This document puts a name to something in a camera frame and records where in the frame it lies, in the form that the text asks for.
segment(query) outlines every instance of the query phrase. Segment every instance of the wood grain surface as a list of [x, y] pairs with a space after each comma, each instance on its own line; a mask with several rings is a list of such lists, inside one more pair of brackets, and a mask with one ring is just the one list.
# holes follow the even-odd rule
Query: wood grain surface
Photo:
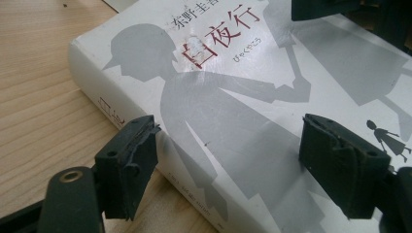
[[[116, 13], [99, 0], [0, 1], [0, 217], [45, 197], [57, 172], [93, 164], [118, 132], [73, 83], [68, 44]], [[107, 232], [216, 232], [160, 175], [134, 221]]]

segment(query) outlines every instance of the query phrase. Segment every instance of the white book cover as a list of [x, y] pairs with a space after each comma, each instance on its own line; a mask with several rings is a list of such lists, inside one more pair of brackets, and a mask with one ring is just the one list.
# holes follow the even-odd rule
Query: white book cover
[[118, 127], [154, 115], [157, 169], [220, 232], [377, 232], [298, 161], [305, 114], [412, 164], [412, 60], [290, 0], [139, 0], [74, 40], [75, 82]]

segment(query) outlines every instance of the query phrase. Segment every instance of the girl silhouette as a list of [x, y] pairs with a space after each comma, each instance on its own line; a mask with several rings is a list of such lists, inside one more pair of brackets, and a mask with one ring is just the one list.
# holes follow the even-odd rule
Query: girl silhouette
[[409, 154], [411, 153], [411, 149], [407, 148], [405, 144], [403, 144], [402, 142], [396, 140], [395, 138], [391, 137], [391, 135], [399, 137], [399, 135], [394, 134], [389, 132], [386, 129], [381, 129], [378, 128], [376, 126], [376, 124], [372, 121], [372, 120], [368, 120], [366, 122], [366, 125], [368, 128], [370, 128], [371, 130], [373, 130], [373, 134], [375, 135], [376, 139], [378, 140], [378, 142], [382, 145], [382, 149], [384, 150], [384, 152], [387, 152], [385, 150], [384, 144], [385, 143], [389, 149], [391, 149], [391, 151], [396, 155], [401, 155], [404, 159], [404, 162], [406, 162], [408, 159], [402, 154], [404, 150], [408, 150]]

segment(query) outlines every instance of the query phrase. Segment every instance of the clamp jaw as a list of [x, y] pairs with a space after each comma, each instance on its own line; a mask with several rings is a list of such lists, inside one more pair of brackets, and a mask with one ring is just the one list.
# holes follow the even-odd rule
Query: clamp jaw
[[391, 158], [339, 123], [306, 115], [299, 160], [348, 218], [382, 213], [382, 233], [412, 233], [412, 168], [389, 170]]
[[153, 116], [131, 120], [92, 168], [55, 174], [46, 198], [0, 219], [0, 232], [104, 232], [106, 218], [134, 219], [157, 164]]

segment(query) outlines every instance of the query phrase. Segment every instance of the gray silhouette figure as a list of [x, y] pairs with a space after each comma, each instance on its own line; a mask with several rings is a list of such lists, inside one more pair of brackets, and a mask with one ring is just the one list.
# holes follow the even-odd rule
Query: gray silhouette figure
[[411, 153], [410, 148], [407, 148], [406, 145], [398, 140], [396, 140], [395, 138], [391, 137], [390, 135], [399, 137], [399, 135], [395, 134], [395, 133], [391, 133], [386, 129], [381, 129], [378, 128], [376, 126], [376, 124], [372, 121], [372, 120], [368, 120], [366, 122], [366, 125], [368, 128], [370, 128], [371, 130], [373, 130], [373, 134], [375, 135], [376, 139], [378, 140], [378, 142], [382, 145], [382, 150], [384, 152], [387, 152], [385, 147], [384, 147], [384, 143], [388, 146], [388, 148], [396, 155], [400, 155], [403, 157], [404, 162], [406, 162], [408, 159], [405, 157], [405, 155], [403, 155], [403, 151], [404, 150], [408, 150], [409, 154]]
[[291, 50], [292, 36], [297, 38], [359, 106], [380, 100], [397, 113], [400, 136], [408, 141], [412, 124], [403, 122], [411, 122], [412, 116], [387, 97], [402, 73], [412, 75], [402, 68], [407, 59], [321, 18], [293, 22], [290, 12], [289, 1], [274, 0], [263, 12], [278, 46]]
[[[276, 88], [273, 83], [209, 72], [177, 73], [173, 41], [150, 24], [123, 29], [112, 40], [111, 50], [112, 60], [104, 69], [119, 65], [122, 75], [142, 82], [165, 80], [160, 100], [164, 128], [194, 182], [204, 189], [209, 208], [228, 219], [227, 203], [212, 186], [217, 172], [202, 147], [218, 159], [246, 197], [261, 196], [284, 232], [323, 232], [319, 222], [324, 214], [307, 191], [319, 185], [297, 162], [299, 138], [225, 92], [268, 103], [277, 98], [299, 101], [308, 98], [308, 82], [295, 81], [296, 89]], [[205, 145], [195, 141], [190, 129]]]

